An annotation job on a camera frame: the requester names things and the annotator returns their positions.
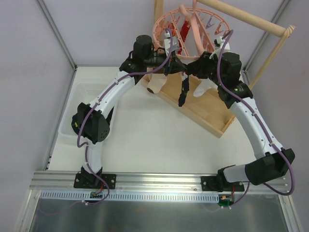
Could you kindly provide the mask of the black sock with white patch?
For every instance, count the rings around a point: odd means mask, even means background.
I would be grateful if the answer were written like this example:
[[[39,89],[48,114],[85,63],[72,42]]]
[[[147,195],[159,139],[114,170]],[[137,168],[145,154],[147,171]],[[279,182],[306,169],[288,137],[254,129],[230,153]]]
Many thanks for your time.
[[[186,72],[181,73],[182,90],[178,99],[178,106],[182,107],[185,104],[187,93],[189,92],[189,75]]]

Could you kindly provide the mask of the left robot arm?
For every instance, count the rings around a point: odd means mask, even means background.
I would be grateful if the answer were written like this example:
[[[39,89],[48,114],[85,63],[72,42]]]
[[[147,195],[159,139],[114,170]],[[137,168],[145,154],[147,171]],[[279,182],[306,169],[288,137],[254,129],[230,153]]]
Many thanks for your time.
[[[90,103],[78,105],[71,125],[78,135],[77,146],[85,147],[85,162],[75,177],[75,188],[114,188],[111,178],[102,174],[101,153],[103,141],[111,130],[115,106],[147,74],[184,72],[186,65],[177,58],[178,49],[178,40],[172,35],[167,34],[164,46],[158,49],[155,49],[150,36],[138,36],[113,81]]]

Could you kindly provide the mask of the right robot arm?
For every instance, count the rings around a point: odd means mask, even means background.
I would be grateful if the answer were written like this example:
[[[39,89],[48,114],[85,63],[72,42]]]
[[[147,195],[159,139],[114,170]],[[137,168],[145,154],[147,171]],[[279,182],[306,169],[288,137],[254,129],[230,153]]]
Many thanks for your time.
[[[232,52],[224,52],[221,56],[204,52],[187,65],[189,74],[217,85],[220,99],[240,122],[256,158],[248,164],[221,168],[213,186],[217,191],[229,190],[234,182],[249,182],[256,186],[264,184],[268,187],[269,181],[290,173],[291,189],[286,193],[290,195],[295,189],[291,167],[295,154],[292,149],[285,149],[271,133],[257,109],[253,93],[240,80],[240,69],[239,55]]]

